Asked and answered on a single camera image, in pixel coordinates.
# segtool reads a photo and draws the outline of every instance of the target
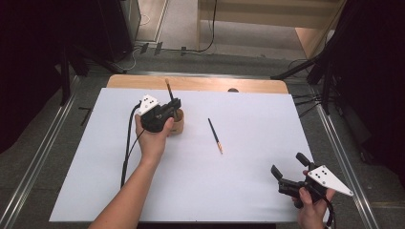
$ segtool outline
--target pen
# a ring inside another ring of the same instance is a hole
[[[222,154],[223,147],[221,146],[220,140],[218,139],[217,134],[215,133],[214,127],[212,126],[211,120],[209,118],[208,118],[208,122],[209,122],[209,125],[211,126],[212,134],[214,134],[215,140],[217,141],[218,148],[220,149],[221,154]]]

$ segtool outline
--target wooden surface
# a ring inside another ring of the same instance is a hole
[[[167,89],[169,79],[172,90],[227,92],[231,88],[240,93],[288,94],[286,83],[280,80],[236,79],[219,77],[195,77],[174,75],[115,74],[107,88]]]
[[[218,0],[216,21],[293,27],[298,29],[307,58],[323,44],[346,0]],[[201,20],[212,20],[214,0],[199,0],[197,47]]]

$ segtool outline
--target forearm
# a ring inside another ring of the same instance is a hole
[[[158,164],[142,161],[90,228],[136,228]]]

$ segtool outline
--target floor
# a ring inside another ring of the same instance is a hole
[[[195,8],[194,5],[191,6],[192,4],[196,4],[196,1],[168,1],[158,36],[158,41],[163,42],[164,48],[179,49],[186,46],[194,49],[196,47],[193,31],[195,21],[185,17],[193,15],[194,12],[191,9]],[[144,54],[137,51],[134,53],[136,65],[128,73],[202,73],[211,76],[238,75],[249,78],[268,78],[287,71],[301,63],[299,59],[305,58],[292,28],[263,28],[221,23],[216,23],[215,26],[215,46],[207,52],[215,54],[180,56],[178,52],[161,52],[159,55],[154,55],[152,49]],[[208,44],[209,32],[208,22],[206,22],[202,47]],[[49,223],[49,216],[58,191],[85,129],[86,109],[94,106],[99,90],[105,87],[111,76],[90,60],[88,63],[91,71],[87,77],[75,77],[71,72],[72,87],[75,88],[72,103],[69,106],[59,107],[61,93],[56,93],[19,140],[0,155],[0,211],[2,214],[5,213],[0,220],[0,227],[5,227],[4,225],[8,225],[6,228],[88,227],[88,223]],[[117,64],[120,67],[128,67],[132,66],[134,61],[132,56],[128,56]],[[310,87],[306,83],[307,74],[306,71],[301,71],[285,80],[291,94],[317,94],[322,90],[322,84]],[[297,102],[304,100],[306,99],[296,99]],[[333,205],[337,215],[337,226],[339,228],[402,228],[405,225],[405,218],[403,218],[405,191],[396,175],[382,165],[369,165],[361,160],[350,128],[345,119],[334,109],[332,103],[330,104],[331,114],[327,117],[319,107],[310,109],[313,105],[314,103],[311,102],[297,106],[297,113],[303,114],[308,111],[301,118],[301,123],[315,161],[328,165],[345,183],[357,183],[358,196],[363,197],[356,199],[343,195],[335,196]],[[50,127],[53,127],[56,116],[63,117],[63,122],[58,129],[54,130],[52,144],[44,146],[41,144],[42,140],[49,136],[47,132]],[[333,133],[336,135],[328,131],[328,123],[332,125]],[[352,168],[348,174],[342,167],[340,158],[342,152]],[[29,173],[26,173],[28,168],[31,168],[32,160],[41,154],[44,158],[36,166],[36,170],[30,169]],[[25,175],[33,177],[32,183],[23,182]],[[22,195],[16,192],[21,190],[28,190],[28,193]],[[9,204],[13,203],[17,208],[6,211]],[[258,225],[256,227],[247,225],[247,227],[260,228]],[[201,226],[189,225],[189,228],[201,228]],[[298,226],[292,222],[277,224],[277,228],[289,229],[298,228]]]

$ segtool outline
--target gray floor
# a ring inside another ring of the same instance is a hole
[[[128,73],[205,73],[269,78],[271,75],[286,71],[291,60],[302,58],[303,54],[302,50],[297,48],[299,43],[292,32],[289,31],[288,39],[283,38],[283,35],[279,37],[281,40],[272,42],[274,46],[278,47],[275,49],[279,52],[272,52],[272,54],[260,54],[256,49],[252,49],[252,52],[247,56],[238,55],[239,51],[227,55],[217,53],[213,55],[187,54],[185,56],[180,56],[178,52],[161,52],[160,55],[154,55],[153,50],[149,50],[145,54],[136,52],[137,65]],[[249,51],[247,47],[243,47],[243,50]],[[129,67],[132,63],[131,56],[128,56],[118,64],[121,67]],[[289,67],[299,63],[300,61],[294,62]],[[91,71],[87,77],[79,77],[72,108],[49,151],[30,194],[25,199],[13,228],[87,228],[88,226],[88,223],[50,223],[48,220],[85,129],[85,125],[82,126],[81,123],[86,111],[79,108],[92,108],[96,103],[100,89],[106,86],[108,78],[111,76],[101,67],[93,63],[89,64]],[[302,71],[286,80],[291,94],[311,94],[310,87],[305,81],[306,75],[307,72]],[[56,93],[19,140],[0,155],[1,214],[5,212],[13,192],[25,175],[42,139],[52,125],[59,109],[60,98],[61,92]],[[313,103],[298,106],[297,113],[301,114],[312,105]],[[342,141],[361,188],[372,206],[372,212],[379,228],[403,228],[405,225],[405,218],[403,217],[405,216],[405,191],[400,186],[397,176],[384,166],[371,166],[362,162],[351,131],[345,119],[337,114],[333,103],[330,104],[330,111],[334,128]],[[346,181],[317,110],[310,110],[301,118],[301,123],[315,162],[326,164],[339,178]],[[363,219],[357,209],[357,203],[352,198],[338,194],[333,202],[338,228],[369,228],[364,226]],[[277,228],[298,228],[298,225],[296,223],[278,224]]]

